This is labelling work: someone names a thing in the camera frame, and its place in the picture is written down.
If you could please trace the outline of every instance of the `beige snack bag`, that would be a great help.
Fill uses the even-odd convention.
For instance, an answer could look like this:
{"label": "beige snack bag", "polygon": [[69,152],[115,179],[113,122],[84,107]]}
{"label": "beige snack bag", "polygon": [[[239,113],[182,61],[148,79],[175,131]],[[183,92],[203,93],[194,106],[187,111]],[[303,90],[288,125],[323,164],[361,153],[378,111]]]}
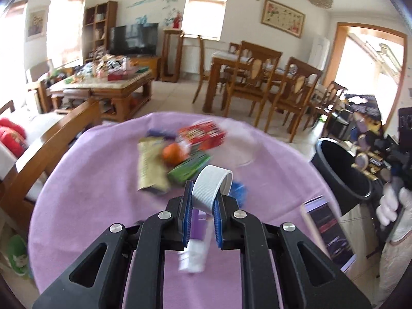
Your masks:
{"label": "beige snack bag", "polygon": [[139,140],[138,190],[163,194],[170,190],[167,168],[161,158],[163,138],[145,137]]}

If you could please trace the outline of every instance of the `green plush toy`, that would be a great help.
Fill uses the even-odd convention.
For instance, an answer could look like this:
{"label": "green plush toy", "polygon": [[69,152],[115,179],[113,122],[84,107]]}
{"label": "green plush toy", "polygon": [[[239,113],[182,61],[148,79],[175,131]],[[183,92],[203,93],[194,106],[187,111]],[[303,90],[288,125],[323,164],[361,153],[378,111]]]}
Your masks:
{"label": "green plush toy", "polygon": [[10,238],[7,245],[7,259],[13,271],[20,276],[28,272],[27,245],[19,235]]}

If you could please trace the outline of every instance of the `smartphone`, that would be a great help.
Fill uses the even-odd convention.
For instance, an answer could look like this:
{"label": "smartphone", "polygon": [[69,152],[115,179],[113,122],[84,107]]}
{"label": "smartphone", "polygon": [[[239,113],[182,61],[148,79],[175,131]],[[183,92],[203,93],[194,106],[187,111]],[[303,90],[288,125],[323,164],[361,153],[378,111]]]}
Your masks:
{"label": "smartphone", "polygon": [[336,218],[328,200],[323,196],[305,202],[302,216],[316,245],[340,268],[342,272],[355,262],[356,255]]}

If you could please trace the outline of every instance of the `plastic container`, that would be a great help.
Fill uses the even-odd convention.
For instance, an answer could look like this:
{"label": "plastic container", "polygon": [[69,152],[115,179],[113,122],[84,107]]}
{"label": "plastic container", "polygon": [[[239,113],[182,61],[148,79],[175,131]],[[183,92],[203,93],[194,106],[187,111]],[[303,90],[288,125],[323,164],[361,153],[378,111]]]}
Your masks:
{"label": "plastic container", "polygon": [[342,215],[370,199],[371,182],[352,168],[355,157],[349,151],[330,138],[319,139],[315,151],[311,162],[332,190]]}

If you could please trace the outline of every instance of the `bookshelf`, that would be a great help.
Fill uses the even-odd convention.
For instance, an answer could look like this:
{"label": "bookshelf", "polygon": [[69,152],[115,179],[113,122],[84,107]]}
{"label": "bookshelf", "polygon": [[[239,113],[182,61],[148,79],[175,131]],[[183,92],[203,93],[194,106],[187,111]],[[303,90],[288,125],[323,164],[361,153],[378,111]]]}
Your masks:
{"label": "bookshelf", "polygon": [[96,49],[109,49],[110,29],[116,26],[117,2],[108,1],[84,11],[82,49],[83,61],[96,60]]}

